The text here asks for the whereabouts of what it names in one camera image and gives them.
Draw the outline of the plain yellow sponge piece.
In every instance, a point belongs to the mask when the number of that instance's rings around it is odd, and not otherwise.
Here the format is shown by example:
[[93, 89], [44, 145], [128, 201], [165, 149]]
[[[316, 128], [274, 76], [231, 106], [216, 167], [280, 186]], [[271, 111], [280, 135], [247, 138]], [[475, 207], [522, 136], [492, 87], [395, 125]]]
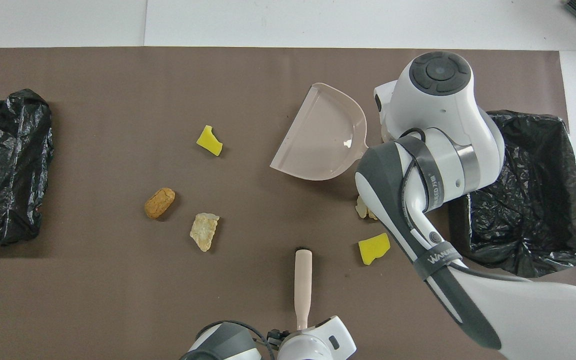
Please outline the plain yellow sponge piece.
[[362, 264], [368, 266], [382, 258], [391, 249], [389, 236], [386, 232], [358, 242], [359, 256]]

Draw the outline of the brown cork chunk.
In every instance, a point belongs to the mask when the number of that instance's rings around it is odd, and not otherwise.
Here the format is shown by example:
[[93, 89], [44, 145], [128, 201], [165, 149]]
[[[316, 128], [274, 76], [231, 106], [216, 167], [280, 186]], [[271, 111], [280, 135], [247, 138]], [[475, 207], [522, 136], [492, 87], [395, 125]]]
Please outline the brown cork chunk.
[[145, 203], [144, 213], [149, 219], [158, 219], [172, 205], [176, 199], [176, 192], [169, 187], [161, 187]]

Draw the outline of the pale ridged foam chunk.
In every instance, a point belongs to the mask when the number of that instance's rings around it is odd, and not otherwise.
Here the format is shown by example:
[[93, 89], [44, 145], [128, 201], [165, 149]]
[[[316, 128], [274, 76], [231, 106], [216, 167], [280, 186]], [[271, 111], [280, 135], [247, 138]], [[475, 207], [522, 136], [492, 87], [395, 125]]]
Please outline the pale ridged foam chunk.
[[213, 213], [201, 212], [195, 216], [189, 235], [202, 252], [210, 250], [219, 220]]

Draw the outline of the yellow sponge wedge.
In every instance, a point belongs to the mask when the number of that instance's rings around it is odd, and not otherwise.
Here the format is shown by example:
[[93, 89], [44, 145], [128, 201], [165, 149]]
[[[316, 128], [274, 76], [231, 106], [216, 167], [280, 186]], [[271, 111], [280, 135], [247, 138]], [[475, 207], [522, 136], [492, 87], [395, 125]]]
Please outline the yellow sponge wedge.
[[223, 150], [223, 144], [213, 133], [213, 126], [211, 125], [205, 125], [196, 140], [196, 145], [215, 155], [215, 157], [219, 157]]

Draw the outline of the beige plastic dustpan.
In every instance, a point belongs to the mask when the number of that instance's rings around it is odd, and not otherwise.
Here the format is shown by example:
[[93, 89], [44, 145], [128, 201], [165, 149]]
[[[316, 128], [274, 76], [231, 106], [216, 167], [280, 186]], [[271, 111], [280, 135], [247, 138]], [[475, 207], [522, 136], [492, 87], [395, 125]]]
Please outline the beige plastic dustpan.
[[311, 85], [270, 168], [322, 182], [345, 173], [368, 146], [367, 119], [358, 102], [329, 84]]

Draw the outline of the bin covered by black bag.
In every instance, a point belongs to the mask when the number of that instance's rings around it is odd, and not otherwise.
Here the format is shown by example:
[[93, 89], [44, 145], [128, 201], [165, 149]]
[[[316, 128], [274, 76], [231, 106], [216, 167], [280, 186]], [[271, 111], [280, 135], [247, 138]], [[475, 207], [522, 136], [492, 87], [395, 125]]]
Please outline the bin covered by black bag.
[[0, 100], [0, 247], [40, 233], [54, 157], [51, 116], [50, 105], [32, 89]]

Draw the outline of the beige hand brush black bristles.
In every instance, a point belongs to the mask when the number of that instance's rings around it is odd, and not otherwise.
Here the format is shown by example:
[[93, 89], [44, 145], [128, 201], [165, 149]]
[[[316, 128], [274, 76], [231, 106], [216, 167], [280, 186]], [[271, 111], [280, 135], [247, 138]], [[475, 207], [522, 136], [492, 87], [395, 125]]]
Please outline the beige hand brush black bristles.
[[313, 252], [304, 247], [295, 251], [294, 311], [296, 329], [308, 328], [313, 293]]

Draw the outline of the pale paper ball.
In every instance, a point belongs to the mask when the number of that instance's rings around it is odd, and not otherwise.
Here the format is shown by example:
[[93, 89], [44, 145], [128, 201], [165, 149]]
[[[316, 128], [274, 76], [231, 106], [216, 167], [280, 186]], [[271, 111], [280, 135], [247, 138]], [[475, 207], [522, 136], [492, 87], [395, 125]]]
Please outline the pale paper ball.
[[370, 210], [370, 208], [368, 208], [361, 196], [358, 196], [356, 199], [355, 210], [361, 219], [369, 218], [378, 221], [378, 217], [374, 214], [374, 212], [372, 212], [372, 210]]

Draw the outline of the open bin with black bag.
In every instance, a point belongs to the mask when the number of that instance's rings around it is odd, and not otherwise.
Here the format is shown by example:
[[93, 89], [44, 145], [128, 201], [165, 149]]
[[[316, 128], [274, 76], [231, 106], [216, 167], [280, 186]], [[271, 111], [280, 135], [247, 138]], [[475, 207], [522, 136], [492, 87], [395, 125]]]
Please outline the open bin with black bag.
[[449, 203], [450, 242], [476, 264], [522, 278], [576, 266], [576, 157], [551, 114], [489, 111], [505, 144], [497, 180]]

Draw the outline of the brown table mat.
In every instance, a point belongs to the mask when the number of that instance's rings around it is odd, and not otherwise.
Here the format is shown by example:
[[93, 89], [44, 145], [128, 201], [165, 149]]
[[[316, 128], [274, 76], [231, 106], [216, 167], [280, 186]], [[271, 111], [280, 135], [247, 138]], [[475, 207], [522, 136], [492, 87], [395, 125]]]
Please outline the brown table mat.
[[[310, 322], [338, 315], [355, 360], [502, 360], [455, 324], [397, 244], [355, 211], [348, 171], [306, 181], [270, 167], [311, 84], [361, 105], [411, 48], [0, 48], [0, 100], [23, 89], [52, 112], [54, 159], [39, 236], [0, 248], [0, 360], [180, 358], [203, 326], [294, 330], [294, 252], [314, 255]], [[220, 156], [196, 144], [205, 125]], [[176, 198], [157, 219], [144, 203]], [[197, 214], [220, 217], [208, 251]]]

